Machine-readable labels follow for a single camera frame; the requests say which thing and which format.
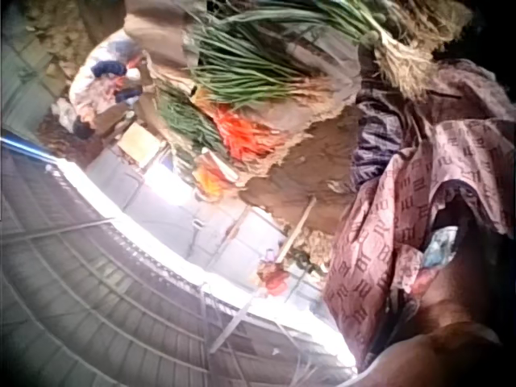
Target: sunlight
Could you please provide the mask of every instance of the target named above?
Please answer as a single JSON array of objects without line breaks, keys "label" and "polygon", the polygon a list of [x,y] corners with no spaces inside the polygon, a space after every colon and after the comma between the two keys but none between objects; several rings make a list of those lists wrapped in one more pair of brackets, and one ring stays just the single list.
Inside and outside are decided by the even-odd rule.
[{"label": "sunlight", "polygon": [[154,164],[145,173],[145,184],[174,206],[188,202],[194,192],[194,188],[162,164]]}]

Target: pink patterned fabric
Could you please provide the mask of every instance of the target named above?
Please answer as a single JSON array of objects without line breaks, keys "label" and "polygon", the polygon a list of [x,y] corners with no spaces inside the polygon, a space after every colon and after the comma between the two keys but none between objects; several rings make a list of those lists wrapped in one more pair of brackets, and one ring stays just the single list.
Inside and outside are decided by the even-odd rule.
[{"label": "pink patterned fabric", "polygon": [[[514,237],[514,106],[470,62],[443,65],[435,90],[446,95],[405,110],[413,145],[361,186],[335,236],[324,298],[359,366],[391,289],[411,292],[447,202],[462,198],[477,221]],[[389,96],[380,103],[389,104]]]}]

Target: woman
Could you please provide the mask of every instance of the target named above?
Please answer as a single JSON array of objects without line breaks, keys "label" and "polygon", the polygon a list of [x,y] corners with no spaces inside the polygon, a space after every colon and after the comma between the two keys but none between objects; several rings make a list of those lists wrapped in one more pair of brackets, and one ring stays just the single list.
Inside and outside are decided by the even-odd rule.
[{"label": "woman", "polygon": [[350,385],[458,385],[481,354],[498,353],[487,255],[471,246],[485,240],[492,255],[495,235],[514,237],[516,110],[467,60],[439,62],[419,102],[362,62],[357,196],[324,297],[359,369],[401,342]]}]

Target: person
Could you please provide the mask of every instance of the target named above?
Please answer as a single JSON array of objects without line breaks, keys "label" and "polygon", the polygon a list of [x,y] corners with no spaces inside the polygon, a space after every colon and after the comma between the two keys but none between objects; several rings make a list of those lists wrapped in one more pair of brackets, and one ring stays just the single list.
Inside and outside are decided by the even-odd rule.
[{"label": "person", "polygon": [[514,270],[499,270],[514,246],[516,107],[468,60],[441,60],[420,101],[386,85],[370,52],[360,62],[356,199],[323,292],[363,371],[346,385],[493,381],[516,337]]},{"label": "person", "polygon": [[86,59],[69,90],[77,114],[73,133],[105,135],[143,93],[138,65],[142,50],[124,30],[101,42]]}]

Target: metal roof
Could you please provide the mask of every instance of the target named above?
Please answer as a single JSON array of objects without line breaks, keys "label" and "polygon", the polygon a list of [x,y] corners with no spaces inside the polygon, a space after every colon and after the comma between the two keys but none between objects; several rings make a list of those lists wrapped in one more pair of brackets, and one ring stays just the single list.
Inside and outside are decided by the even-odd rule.
[{"label": "metal roof", "polygon": [[1,226],[2,361],[22,385],[326,386],[349,378],[311,337],[256,316],[209,355],[238,310],[137,248],[55,165],[4,146]]}]

